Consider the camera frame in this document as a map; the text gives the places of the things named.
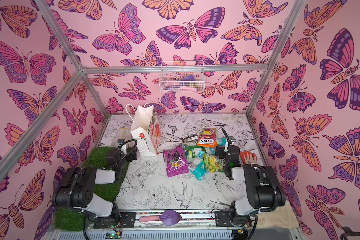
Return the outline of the teal mint candy bag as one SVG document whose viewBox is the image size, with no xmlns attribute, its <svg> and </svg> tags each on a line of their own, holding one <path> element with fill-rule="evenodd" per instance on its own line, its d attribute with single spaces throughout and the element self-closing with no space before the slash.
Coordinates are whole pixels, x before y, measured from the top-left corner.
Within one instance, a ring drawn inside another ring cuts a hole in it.
<svg viewBox="0 0 360 240">
<path fill-rule="evenodd" d="M 225 148 L 226 143 L 227 143 L 227 140 L 226 140 L 225 137 L 223 137 L 223 138 L 217 138 L 216 141 L 217 141 L 217 146 L 216 146 L 216 147 L 206 148 L 206 152 L 207 152 L 208 154 L 215 155 L 215 154 L 216 154 L 216 148 L 217 148 L 217 147 L 223 147 L 223 148 Z"/>
</svg>

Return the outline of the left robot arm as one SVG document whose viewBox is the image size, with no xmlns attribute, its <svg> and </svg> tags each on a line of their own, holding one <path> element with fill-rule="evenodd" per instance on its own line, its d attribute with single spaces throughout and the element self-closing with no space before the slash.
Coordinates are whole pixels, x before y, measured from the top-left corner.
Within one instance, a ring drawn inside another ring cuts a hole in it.
<svg viewBox="0 0 360 240">
<path fill-rule="evenodd" d="M 98 196 L 95 187 L 109 185 L 121 180 L 126 163 L 137 159 L 137 150 L 113 148 L 107 152 L 106 167 L 69 168 L 54 190 L 52 204 L 57 208 L 66 208 L 92 217 L 104 225 L 117 225 L 121 214 L 117 205 Z"/>
</svg>

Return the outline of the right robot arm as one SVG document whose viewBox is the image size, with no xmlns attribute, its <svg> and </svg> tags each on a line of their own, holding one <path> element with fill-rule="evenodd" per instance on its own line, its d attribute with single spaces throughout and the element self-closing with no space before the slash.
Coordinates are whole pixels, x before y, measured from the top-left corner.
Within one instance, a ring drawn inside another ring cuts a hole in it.
<svg viewBox="0 0 360 240">
<path fill-rule="evenodd" d="M 256 154 L 240 151 L 234 145 L 216 148 L 223 160 L 226 177 L 244 184 L 246 196 L 233 201 L 229 206 L 230 222 L 237 226 L 257 214 L 274 211 L 285 205 L 286 197 L 275 171 L 270 166 L 258 164 Z"/>
</svg>

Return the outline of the orange and white garden glove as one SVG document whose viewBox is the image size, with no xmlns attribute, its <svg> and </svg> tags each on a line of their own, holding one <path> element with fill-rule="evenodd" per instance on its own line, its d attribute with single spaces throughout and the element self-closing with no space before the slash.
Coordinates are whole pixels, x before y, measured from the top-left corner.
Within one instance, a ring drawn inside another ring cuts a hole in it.
<svg viewBox="0 0 360 240">
<path fill-rule="evenodd" d="M 258 164 L 258 158 L 255 153 L 250 151 L 240 152 L 240 158 L 243 165 L 256 165 Z"/>
</svg>

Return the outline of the green artificial grass mat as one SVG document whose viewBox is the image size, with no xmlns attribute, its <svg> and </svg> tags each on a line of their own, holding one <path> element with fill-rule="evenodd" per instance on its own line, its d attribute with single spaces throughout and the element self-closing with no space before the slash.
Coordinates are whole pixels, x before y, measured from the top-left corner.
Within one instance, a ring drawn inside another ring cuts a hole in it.
<svg viewBox="0 0 360 240">
<path fill-rule="evenodd" d="M 91 150 L 88 158 L 82 164 L 83 167 L 104 168 L 107 166 L 106 155 L 112 150 L 112 147 L 97 147 Z M 126 177 L 129 163 L 126 163 L 122 170 L 121 179 L 112 184 L 103 184 L 95 186 L 95 194 L 106 201 L 114 202 L 121 191 L 122 183 Z M 83 214 L 72 212 L 66 208 L 58 209 L 54 225 L 56 229 L 71 232 L 81 232 L 83 230 Z"/>
</svg>

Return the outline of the dark brown snack bar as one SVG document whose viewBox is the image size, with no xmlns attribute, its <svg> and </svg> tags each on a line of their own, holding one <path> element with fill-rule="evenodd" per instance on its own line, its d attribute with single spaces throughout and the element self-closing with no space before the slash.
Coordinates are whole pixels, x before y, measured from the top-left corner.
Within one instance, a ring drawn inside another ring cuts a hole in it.
<svg viewBox="0 0 360 240">
<path fill-rule="evenodd" d="M 182 138 L 182 141 L 183 141 L 183 143 L 190 143 L 190 142 L 197 141 L 198 139 L 199 139 L 198 135 L 192 135 L 189 137 Z"/>
</svg>

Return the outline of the orange Fox's fruits candy bag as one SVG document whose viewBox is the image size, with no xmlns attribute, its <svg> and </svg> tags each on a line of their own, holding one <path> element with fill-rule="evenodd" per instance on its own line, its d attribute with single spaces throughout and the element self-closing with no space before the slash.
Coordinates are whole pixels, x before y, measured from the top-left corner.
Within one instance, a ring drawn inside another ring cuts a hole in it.
<svg viewBox="0 0 360 240">
<path fill-rule="evenodd" d="M 217 143 L 217 129 L 204 129 L 198 138 L 197 146 L 205 148 L 214 148 L 218 145 Z"/>
</svg>

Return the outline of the purple trowel in basket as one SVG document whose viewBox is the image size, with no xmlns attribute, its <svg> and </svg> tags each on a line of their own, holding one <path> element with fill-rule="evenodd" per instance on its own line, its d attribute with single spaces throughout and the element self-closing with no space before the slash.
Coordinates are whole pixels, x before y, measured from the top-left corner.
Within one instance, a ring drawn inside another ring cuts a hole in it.
<svg viewBox="0 0 360 240">
<path fill-rule="evenodd" d="M 162 89 L 167 92 L 197 92 L 198 83 L 190 75 L 181 79 L 168 79 L 163 82 Z"/>
</svg>

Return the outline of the purple snack packet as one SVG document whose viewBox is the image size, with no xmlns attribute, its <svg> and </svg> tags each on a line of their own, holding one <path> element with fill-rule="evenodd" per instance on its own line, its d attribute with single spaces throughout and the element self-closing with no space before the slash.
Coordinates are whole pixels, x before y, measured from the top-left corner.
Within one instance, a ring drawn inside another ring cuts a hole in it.
<svg viewBox="0 0 360 240">
<path fill-rule="evenodd" d="M 188 160 L 182 145 L 178 145 L 172 150 L 164 150 L 163 157 L 169 178 L 189 172 Z"/>
</svg>

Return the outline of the purple garden trowel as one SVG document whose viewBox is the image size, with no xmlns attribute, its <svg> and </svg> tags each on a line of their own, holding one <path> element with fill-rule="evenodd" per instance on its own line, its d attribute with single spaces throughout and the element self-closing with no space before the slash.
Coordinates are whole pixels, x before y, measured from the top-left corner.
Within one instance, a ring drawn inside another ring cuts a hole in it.
<svg viewBox="0 0 360 240">
<path fill-rule="evenodd" d="M 174 210 L 165 210 L 160 215 L 143 216 L 139 218 L 140 223 L 161 221 L 165 226 L 173 226 L 182 220 L 182 216 Z"/>
</svg>

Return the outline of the teal candy bag with red label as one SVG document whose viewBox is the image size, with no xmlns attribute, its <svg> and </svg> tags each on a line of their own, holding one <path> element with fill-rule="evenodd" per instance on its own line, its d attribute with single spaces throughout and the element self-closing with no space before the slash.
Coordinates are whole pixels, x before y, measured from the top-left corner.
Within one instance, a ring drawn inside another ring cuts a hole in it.
<svg viewBox="0 0 360 240">
<path fill-rule="evenodd" d="M 199 181 L 202 181 L 207 173 L 204 155 L 204 152 L 199 152 L 195 158 L 188 159 L 188 169 Z"/>
</svg>

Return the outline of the green Fox's spring tea bag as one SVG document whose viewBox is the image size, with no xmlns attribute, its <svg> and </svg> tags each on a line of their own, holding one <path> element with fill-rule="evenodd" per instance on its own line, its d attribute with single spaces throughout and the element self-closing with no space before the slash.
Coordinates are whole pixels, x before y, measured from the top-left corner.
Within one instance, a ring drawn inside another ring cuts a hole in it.
<svg viewBox="0 0 360 240">
<path fill-rule="evenodd" d="M 223 173 L 224 172 L 224 161 L 215 155 L 205 154 L 204 163 L 206 165 L 207 173 Z"/>
</svg>

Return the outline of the beige work glove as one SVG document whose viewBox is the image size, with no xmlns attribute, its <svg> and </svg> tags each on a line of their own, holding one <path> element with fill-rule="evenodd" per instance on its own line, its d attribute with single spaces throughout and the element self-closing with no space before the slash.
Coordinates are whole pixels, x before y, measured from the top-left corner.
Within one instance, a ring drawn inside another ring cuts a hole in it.
<svg viewBox="0 0 360 240">
<path fill-rule="evenodd" d="M 283 228 L 283 229 L 296 229 L 299 227 L 297 217 L 290 205 L 290 202 L 286 200 L 286 203 L 282 207 L 277 207 L 272 212 L 257 214 L 258 223 L 257 228 Z"/>
</svg>

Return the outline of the green rainbow candy bag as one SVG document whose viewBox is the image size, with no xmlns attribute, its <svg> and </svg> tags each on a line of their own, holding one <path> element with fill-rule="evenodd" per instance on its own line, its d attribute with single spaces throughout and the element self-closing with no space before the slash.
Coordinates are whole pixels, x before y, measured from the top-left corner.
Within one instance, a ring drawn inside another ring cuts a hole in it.
<svg viewBox="0 0 360 240">
<path fill-rule="evenodd" d="M 202 147 L 197 146 L 197 144 L 182 144 L 183 150 L 185 152 L 187 159 L 196 158 L 199 154 L 204 154 L 204 150 Z"/>
</svg>

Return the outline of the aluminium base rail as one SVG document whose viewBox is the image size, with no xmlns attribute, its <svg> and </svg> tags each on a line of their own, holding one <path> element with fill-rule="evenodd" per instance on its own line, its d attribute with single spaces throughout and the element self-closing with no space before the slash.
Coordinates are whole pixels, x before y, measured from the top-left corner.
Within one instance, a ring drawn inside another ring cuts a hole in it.
<svg viewBox="0 0 360 240">
<path fill-rule="evenodd" d="M 293 240 L 289 229 L 262 228 L 250 218 L 231 222 L 228 211 L 177 211 L 174 216 L 162 211 L 122 211 L 116 227 L 96 221 L 85 231 L 55 230 L 49 240 Z"/>
</svg>

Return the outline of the white paper gift bag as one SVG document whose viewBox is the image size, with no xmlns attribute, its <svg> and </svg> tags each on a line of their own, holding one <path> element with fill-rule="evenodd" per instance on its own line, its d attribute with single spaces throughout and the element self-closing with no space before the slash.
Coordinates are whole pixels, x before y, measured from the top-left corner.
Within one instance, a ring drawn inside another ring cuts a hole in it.
<svg viewBox="0 0 360 240">
<path fill-rule="evenodd" d="M 142 157 L 157 157 L 161 138 L 161 128 L 155 107 L 152 104 L 138 106 L 133 112 L 131 104 L 126 105 L 126 111 L 131 118 L 130 133 L 137 140 L 137 148 Z"/>
</svg>

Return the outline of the grey knit glove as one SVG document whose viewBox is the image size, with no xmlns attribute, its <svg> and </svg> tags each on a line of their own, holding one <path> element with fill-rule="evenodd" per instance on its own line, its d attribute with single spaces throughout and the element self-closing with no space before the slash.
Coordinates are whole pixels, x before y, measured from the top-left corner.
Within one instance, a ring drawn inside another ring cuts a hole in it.
<svg viewBox="0 0 360 240">
<path fill-rule="evenodd" d="M 128 128 L 120 128 L 119 133 L 116 137 L 117 140 L 124 140 L 125 142 L 131 140 L 133 137 Z"/>
</svg>

